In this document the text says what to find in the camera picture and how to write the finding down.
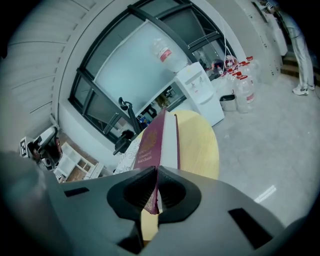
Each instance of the red passport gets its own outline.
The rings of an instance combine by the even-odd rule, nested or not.
[[[133,169],[164,166],[180,169],[179,130],[176,115],[163,109],[143,132]],[[158,183],[146,209],[158,214]]]

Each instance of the round wooden table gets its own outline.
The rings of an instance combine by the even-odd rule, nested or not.
[[[180,169],[211,179],[219,176],[219,150],[216,135],[201,115],[190,110],[172,112],[178,119]],[[143,240],[150,241],[158,232],[158,215],[141,212]]]

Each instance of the black window frame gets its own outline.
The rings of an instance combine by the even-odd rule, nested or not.
[[[111,129],[117,123],[120,118],[124,118],[130,125],[133,126],[132,121],[130,120],[129,116],[126,115],[120,107],[115,104],[110,98],[105,95],[102,90],[96,85],[94,82],[95,77],[86,69],[86,65],[89,62],[90,58],[93,56],[95,50],[100,46],[103,40],[108,36],[113,28],[115,28],[122,20],[124,20],[129,15],[134,15],[137,18],[141,19],[142,21],[149,20],[157,27],[159,27],[162,31],[164,31],[186,54],[189,60],[192,63],[197,62],[196,57],[193,55],[193,52],[198,50],[199,48],[213,42],[216,40],[224,40],[224,35],[220,31],[220,29],[215,25],[215,23],[196,5],[194,5],[190,0],[173,0],[177,2],[179,5],[172,7],[166,11],[163,11],[156,16],[152,16],[147,12],[140,9],[145,4],[152,2],[153,0],[140,0],[134,4],[130,4],[123,12],[117,15],[106,27],[105,29],[99,34],[99,36],[94,40],[90,48],[88,49],[87,53],[85,54],[80,66],[76,69],[75,79],[72,84],[71,93],[69,97],[69,102],[73,105],[73,107],[89,122],[91,123],[99,132],[101,132],[107,139],[109,139],[112,143],[116,143],[118,137],[115,136]],[[177,14],[183,10],[191,9],[196,10],[199,14],[201,14],[215,29],[215,32],[207,34],[196,41],[187,44],[183,39],[174,32],[169,26],[167,26],[162,20],[166,17],[171,15]],[[235,56],[229,42],[226,40],[226,46],[228,47],[228,53]],[[75,97],[75,93],[79,84],[80,78],[84,79],[85,82],[90,86],[90,91],[86,96],[85,102],[82,105]],[[92,122],[87,116],[87,110],[91,103],[93,96],[97,94],[99,97],[103,97],[110,106],[112,106],[113,110],[115,110],[115,117],[110,120],[104,130],[97,127],[97,125]],[[185,96],[181,97],[181,101],[183,102],[186,99]]]

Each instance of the person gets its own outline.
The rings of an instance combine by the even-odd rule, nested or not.
[[[308,95],[308,89],[314,90],[315,84],[313,65],[305,37],[298,24],[290,15],[282,11],[279,6],[271,8],[270,12],[273,14],[275,10],[280,13],[288,29],[293,51],[299,66],[299,84],[292,92],[296,95]]]

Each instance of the gold emblem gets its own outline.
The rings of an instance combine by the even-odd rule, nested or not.
[[[145,153],[146,151],[149,151],[154,147],[154,145],[157,142],[157,131],[152,130],[149,132],[149,134],[146,136],[142,146],[141,146],[141,152],[140,154]]]

